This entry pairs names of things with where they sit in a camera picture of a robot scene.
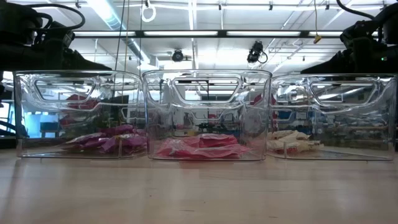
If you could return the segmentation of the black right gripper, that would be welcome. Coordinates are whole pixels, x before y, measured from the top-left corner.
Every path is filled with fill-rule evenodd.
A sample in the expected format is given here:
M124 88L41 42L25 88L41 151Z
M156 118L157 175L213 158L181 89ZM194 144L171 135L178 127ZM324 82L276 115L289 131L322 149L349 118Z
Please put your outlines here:
M343 58L303 69L301 74L341 73L397 73L397 45L388 46L376 40L357 38L343 51Z

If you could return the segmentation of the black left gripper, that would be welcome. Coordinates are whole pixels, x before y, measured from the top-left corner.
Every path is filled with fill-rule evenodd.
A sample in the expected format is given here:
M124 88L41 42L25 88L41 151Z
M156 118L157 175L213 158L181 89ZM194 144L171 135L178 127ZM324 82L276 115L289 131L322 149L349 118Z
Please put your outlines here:
M101 63L85 59L60 40L26 46L1 41L1 71L24 70L112 70Z

